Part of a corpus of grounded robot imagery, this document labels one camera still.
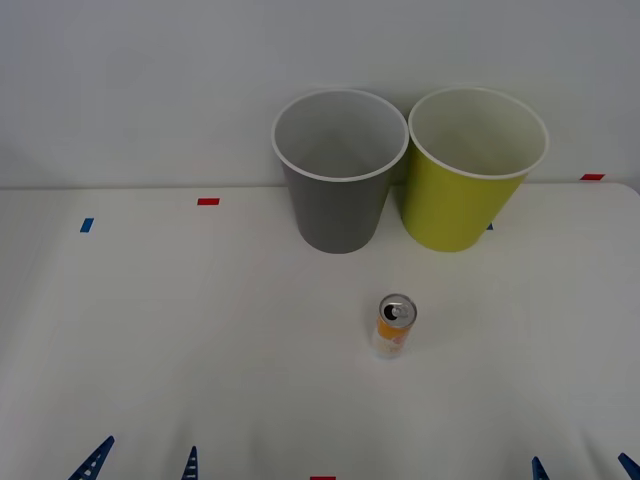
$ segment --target blue clamp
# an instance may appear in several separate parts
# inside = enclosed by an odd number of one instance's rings
[[[544,467],[538,457],[531,460],[531,468],[533,470],[533,480],[549,480],[549,475],[544,471]]]
[[[620,463],[631,477],[631,480],[640,480],[640,467],[638,466],[638,464],[636,464],[636,462],[631,460],[624,453],[620,454],[618,460],[620,460]]]
[[[109,450],[111,450],[113,446],[113,442],[115,442],[113,437],[109,437],[102,442],[102,445],[96,448],[94,452],[89,455],[89,458],[71,474],[69,480],[95,480],[98,478],[102,464],[106,460]]]
[[[187,465],[184,467],[182,480],[198,480],[198,450],[196,447],[191,447],[191,453],[189,454]]]

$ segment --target paper cup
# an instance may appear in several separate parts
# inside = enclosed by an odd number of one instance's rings
[[[402,219],[425,247],[471,247],[527,174],[545,157],[538,115],[504,93],[448,88],[409,115],[413,141]]]
[[[324,90],[287,105],[271,140],[302,237],[328,253],[366,245],[409,143],[402,114],[371,93]]]

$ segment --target cup rim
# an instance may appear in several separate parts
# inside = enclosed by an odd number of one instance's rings
[[[415,136],[415,133],[413,131],[414,114],[415,114],[416,110],[424,102],[426,102],[427,100],[431,99],[432,97],[435,97],[436,95],[440,95],[442,93],[455,91],[455,90],[481,91],[481,92],[489,93],[489,94],[492,94],[492,95],[496,95],[496,96],[502,97],[505,100],[508,100],[508,101],[510,101],[512,103],[515,103],[516,105],[518,105],[521,108],[523,108],[524,110],[526,110],[529,113],[529,115],[531,115],[534,118],[534,120],[538,123],[538,126],[540,127],[540,130],[542,131],[542,135],[544,137],[544,149],[542,150],[542,153],[540,154],[540,157],[538,158],[538,160],[536,160],[534,163],[529,165],[527,168],[524,168],[522,170],[518,170],[517,172],[507,173],[507,174],[504,174],[504,175],[483,175],[483,174],[480,174],[480,173],[466,172],[464,170],[460,170],[459,168],[452,167],[451,165],[448,165],[447,163],[439,160],[435,155],[429,153],[427,151],[427,149],[424,148],[420,144],[420,142],[418,142],[418,140],[416,140],[416,136]],[[507,180],[509,178],[521,177],[523,175],[528,174],[531,170],[533,170],[538,165],[540,165],[540,163],[546,158],[547,152],[549,151],[549,131],[547,130],[547,126],[544,124],[544,121],[542,120],[542,118],[540,118],[540,116],[536,113],[536,111],[533,108],[531,108],[529,105],[524,103],[523,101],[518,100],[517,98],[512,97],[511,95],[508,95],[506,93],[500,92],[498,90],[493,90],[491,88],[486,88],[486,87],[480,87],[480,86],[471,86],[471,87],[456,86],[456,87],[440,88],[438,90],[435,90],[434,92],[431,92],[431,93],[425,95],[424,97],[422,97],[420,100],[418,100],[418,103],[416,103],[413,106],[413,108],[411,109],[411,112],[409,113],[408,124],[409,124],[409,134],[411,135],[411,140],[413,141],[413,144],[418,148],[418,150],[420,150],[420,152],[422,152],[422,154],[424,156],[426,156],[429,160],[433,161],[435,164],[441,166],[442,168],[444,168],[446,170],[449,170],[450,172],[456,173],[458,175],[465,176],[465,177],[478,178],[478,179],[481,179],[481,180]]]
[[[289,160],[285,158],[285,156],[282,154],[282,152],[280,151],[276,143],[276,128],[278,126],[278,123],[280,123],[280,119],[285,114],[285,112],[289,110],[296,103],[306,100],[310,97],[314,97],[317,95],[324,95],[327,93],[336,93],[336,92],[362,95],[363,97],[368,97],[372,100],[376,100],[377,102],[380,102],[383,105],[389,107],[391,112],[393,112],[398,117],[401,124],[404,126],[404,140],[402,141],[402,147],[400,148],[398,154],[393,158],[393,160],[386,163],[384,166],[380,167],[379,169],[369,173],[365,173],[363,175],[357,175],[355,177],[325,177],[323,175],[317,175],[315,173],[307,172],[306,170],[303,170],[302,168],[294,165],[293,163],[291,163]],[[397,164],[400,161],[402,156],[407,151],[407,147],[409,146],[409,127],[407,125],[407,120],[404,118],[404,115],[400,113],[400,110],[398,110],[396,106],[393,105],[391,102],[385,100],[382,97],[379,97],[378,95],[365,92],[364,90],[356,90],[355,88],[325,88],[322,90],[315,90],[311,93],[307,93],[306,95],[302,95],[301,97],[297,97],[291,102],[289,102],[287,105],[285,105],[285,107],[282,110],[280,110],[278,115],[276,115],[276,118],[273,120],[273,124],[271,126],[271,145],[273,146],[273,149],[276,152],[276,155],[278,156],[278,158],[282,163],[284,163],[287,167],[291,168],[293,171],[301,175],[304,175],[305,177],[313,178],[314,180],[321,180],[323,182],[333,182],[333,183],[357,182],[359,180],[366,180],[368,178],[372,178],[377,175],[380,175],[381,173],[384,173],[390,168],[392,168],[395,164]]]

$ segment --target yellow-green cup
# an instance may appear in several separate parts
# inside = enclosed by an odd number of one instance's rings
[[[422,98],[409,132],[402,220],[414,239],[442,252],[476,243],[549,148],[549,133],[529,106],[479,87]]]

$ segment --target can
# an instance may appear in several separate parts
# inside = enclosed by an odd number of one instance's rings
[[[393,293],[384,297],[373,331],[372,344],[376,353],[385,357],[399,355],[417,316],[415,303],[406,295]]]

